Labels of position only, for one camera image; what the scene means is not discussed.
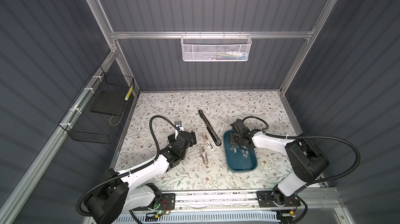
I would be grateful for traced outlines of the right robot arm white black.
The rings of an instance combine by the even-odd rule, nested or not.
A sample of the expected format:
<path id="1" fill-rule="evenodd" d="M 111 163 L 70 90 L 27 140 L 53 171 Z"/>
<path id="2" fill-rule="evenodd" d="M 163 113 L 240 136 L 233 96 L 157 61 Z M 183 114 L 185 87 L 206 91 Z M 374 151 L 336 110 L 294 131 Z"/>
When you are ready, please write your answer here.
<path id="1" fill-rule="evenodd" d="M 314 182 L 328 167 L 329 160 L 312 139 L 280 136 L 260 129 L 250 130 L 241 119 L 230 125 L 234 144 L 251 148 L 264 148 L 285 155 L 292 171 L 274 186 L 270 199 L 277 206 L 285 206 L 295 193 Z"/>

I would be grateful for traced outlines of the black stapler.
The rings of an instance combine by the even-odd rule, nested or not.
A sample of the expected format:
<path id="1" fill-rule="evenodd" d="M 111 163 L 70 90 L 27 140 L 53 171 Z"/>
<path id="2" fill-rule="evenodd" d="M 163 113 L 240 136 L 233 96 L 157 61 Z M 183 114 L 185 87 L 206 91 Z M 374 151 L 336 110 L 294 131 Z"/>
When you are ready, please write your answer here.
<path id="1" fill-rule="evenodd" d="M 203 110 L 199 109 L 199 116 L 200 118 L 204 121 L 205 125 L 206 125 L 206 129 L 209 132 L 212 140 L 214 141 L 216 146 L 221 146 L 222 142 L 220 140 L 220 138 L 217 136 L 216 132 L 214 131 L 214 129 L 212 128 L 210 122 L 208 121 L 208 119 L 206 118 Z"/>

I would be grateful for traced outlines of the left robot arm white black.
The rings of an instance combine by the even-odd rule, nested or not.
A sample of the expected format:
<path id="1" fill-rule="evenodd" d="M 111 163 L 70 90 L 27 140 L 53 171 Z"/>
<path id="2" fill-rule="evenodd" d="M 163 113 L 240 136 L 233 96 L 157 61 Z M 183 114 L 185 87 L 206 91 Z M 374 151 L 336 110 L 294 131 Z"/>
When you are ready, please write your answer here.
<path id="1" fill-rule="evenodd" d="M 111 224 L 124 211 L 158 209 L 163 194 L 148 181 L 178 166 L 188 149 L 197 144 L 194 131 L 181 130 L 170 135 L 168 140 L 169 144 L 147 167 L 119 172 L 109 169 L 107 175 L 110 178 L 83 197 L 87 212 L 97 224 Z"/>

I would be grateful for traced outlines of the teal plastic tray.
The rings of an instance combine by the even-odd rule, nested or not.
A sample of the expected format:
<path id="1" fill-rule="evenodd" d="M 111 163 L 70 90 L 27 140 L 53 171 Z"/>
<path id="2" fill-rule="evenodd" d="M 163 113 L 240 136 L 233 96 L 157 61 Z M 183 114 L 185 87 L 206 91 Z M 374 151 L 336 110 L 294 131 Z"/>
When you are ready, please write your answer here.
<path id="1" fill-rule="evenodd" d="M 244 158 L 242 155 L 235 154 L 229 150 L 229 148 L 232 146 L 230 144 L 231 133 L 233 133 L 233 130 L 226 131 L 223 136 L 228 170 L 233 173 L 244 173 L 255 170 L 257 168 L 258 161 L 253 148 L 247 147 L 249 150 L 248 158 Z"/>

